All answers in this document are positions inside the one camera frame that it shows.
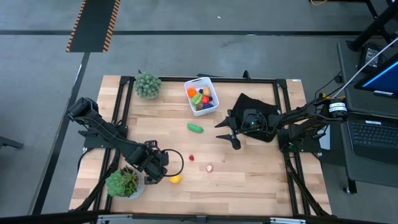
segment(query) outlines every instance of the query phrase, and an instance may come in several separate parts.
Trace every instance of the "white container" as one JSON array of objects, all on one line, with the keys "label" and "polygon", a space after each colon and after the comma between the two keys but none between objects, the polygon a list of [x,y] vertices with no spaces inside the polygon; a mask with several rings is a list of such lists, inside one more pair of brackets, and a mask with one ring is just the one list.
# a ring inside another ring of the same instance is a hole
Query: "white container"
[{"label": "white container", "polygon": [[[213,100],[210,101],[210,103],[212,105],[214,105],[214,107],[207,108],[207,109],[200,110],[200,111],[196,111],[196,106],[192,103],[191,98],[188,96],[188,91],[187,90],[189,88],[194,88],[194,89],[196,89],[197,92],[199,92],[200,89],[203,89],[206,86],[210,89],[210,96],[213,98]],[[214,90],[214,87],[213,87],[213,84],[211,83],[211,80],[208,77],[197,78],[197,79],[194,79],[194,80],[187,81],[184,84],[184,87],[185,87],[185,93],[187,94],[187,98],[188,98],[189,104],[191,105],[191,110],[193,112],[193,115],[201,116],[201,115],[205,115],[205,114],[208,114],[208,113],[212,113],[212,112],[217,110],[217,107],[218,107],[217,94],[216,94],[216,91]]]}]

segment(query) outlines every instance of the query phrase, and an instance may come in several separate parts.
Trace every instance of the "potted plant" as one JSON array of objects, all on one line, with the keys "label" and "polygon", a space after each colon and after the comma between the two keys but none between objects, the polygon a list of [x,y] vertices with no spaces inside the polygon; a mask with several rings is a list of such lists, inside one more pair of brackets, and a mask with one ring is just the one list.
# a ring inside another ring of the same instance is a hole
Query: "potted plant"
[{"label": "potted plant", "polygon": [[112,173],[106,179],[110,196],[139,198],[145,191],[144,176],[135,169],[125,167]]},{"label": "potted plant", "polygon": [[159,94],[162,81],[152,73],[141,73],[136,76],[134,89],[141,98],[154,99]]}]

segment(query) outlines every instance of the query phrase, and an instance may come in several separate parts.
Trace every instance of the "black desk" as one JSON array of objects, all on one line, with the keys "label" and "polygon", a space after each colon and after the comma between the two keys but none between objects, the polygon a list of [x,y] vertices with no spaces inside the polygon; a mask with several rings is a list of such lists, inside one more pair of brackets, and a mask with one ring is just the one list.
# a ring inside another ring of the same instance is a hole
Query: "black desk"
[{"label": "black desk", "polygon": [[[337,48],[343,81],[347,82],[357,71],[355,65],[359,60],[360,53],[350,51],[345,42],[338,43]],[[350,85],[345,90],[345,93],[349,111],[377,114],[391,118],[398,116],[397,99],[374,96],[370,91],[354,89],[353,85]],[[398,166],[381,164],[355,156],[349,139],[347,123],[340,124],[340,136],[349,180],[398,187]]]}]

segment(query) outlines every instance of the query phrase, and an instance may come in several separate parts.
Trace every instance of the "orange toy fruit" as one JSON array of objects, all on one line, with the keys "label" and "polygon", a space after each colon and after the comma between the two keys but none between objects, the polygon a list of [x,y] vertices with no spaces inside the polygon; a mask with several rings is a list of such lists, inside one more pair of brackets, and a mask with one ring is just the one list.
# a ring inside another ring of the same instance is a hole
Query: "orange toy fruit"
[{"label": "orange toy fruit", "polygon": [[188,89],[188,96],[189,97],[193,97],[193,96],[195,96],[196,95],[196,93],[197,93],[197,91],[194,89],[194,88],[189,88]]}]

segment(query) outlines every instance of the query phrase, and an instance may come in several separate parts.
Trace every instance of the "black fabric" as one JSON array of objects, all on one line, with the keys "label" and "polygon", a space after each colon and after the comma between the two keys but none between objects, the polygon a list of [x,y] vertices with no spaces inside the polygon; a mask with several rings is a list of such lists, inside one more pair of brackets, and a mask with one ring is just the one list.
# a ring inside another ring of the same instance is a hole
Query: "black fabric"
[{"label": "black fabric", "polygon": [[[276,105],[269,105],[260,100],[252,99],[246,96],[245,94],[241,93],[241,95],[239,96],[238,100],[234,105],[234,108],[232,109],[238,127],[242,125],[244,119],[243,111],[246,109],[256,109],[260,111],[266,117],[266,119],[270,114],[278,114],[277,111],[278,107]],[[266,135],[263,132],[253,132],[253,133],[246,133],[245,135],[261,141],[271,142],[276,134]]]},{"label": "black fabric", "polygon": [[115,0],[86,0],[69,52],[104,52]]}]

